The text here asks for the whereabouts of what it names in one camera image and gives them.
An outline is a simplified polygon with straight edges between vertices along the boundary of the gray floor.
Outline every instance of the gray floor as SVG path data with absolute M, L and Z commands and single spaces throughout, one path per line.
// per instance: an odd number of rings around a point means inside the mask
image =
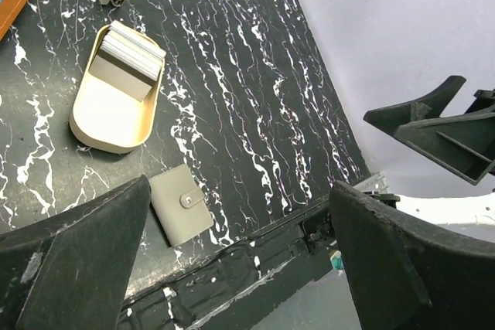
M 282 303 L 253 330 L 360 330 L 346 275 L 332 270 Z

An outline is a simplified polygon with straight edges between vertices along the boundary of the beige tray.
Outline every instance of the beige tray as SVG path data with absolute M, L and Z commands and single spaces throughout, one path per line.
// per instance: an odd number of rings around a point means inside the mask
M 85 145 L 124 154 L 144 143 L 152 132 L 165 63 L 158 80 L 152 81 L 99 50 L 109 27 L 97 34 L 69 124 Z M 158 46 L 135 30 L 129 32 Z

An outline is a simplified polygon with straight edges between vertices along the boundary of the gray wallet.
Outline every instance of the gray wallet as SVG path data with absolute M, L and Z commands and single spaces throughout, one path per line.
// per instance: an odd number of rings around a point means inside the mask
M 191 240 L 213 225 L 204 194 L 186 165 L 149 180 L 152 205 L 173 247 Z

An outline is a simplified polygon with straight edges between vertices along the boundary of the white wall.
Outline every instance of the white wall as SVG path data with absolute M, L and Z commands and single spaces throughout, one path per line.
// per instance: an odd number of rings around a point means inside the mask
M 449 75 L 468 81 L 445 114 L 495 88 L 495 0 L 299 0 L 372 171 L 396 193 L 478 196 L 495 187 L 457 178 L 363 121 L 370 109 L 428 93 Z

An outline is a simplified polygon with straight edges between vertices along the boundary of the black marble table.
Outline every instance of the black marble table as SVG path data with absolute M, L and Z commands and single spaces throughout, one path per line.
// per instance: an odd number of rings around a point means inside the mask
M 115 19 L 167 52 L 154 130 L 128 155 L 67 123 Z M 182 163 L 207 195 L 213 228 L 179 248 L 150 214 L 128 299 L 369 175 L 297 0 L 29 0 L 0 56 L 0 233 Z

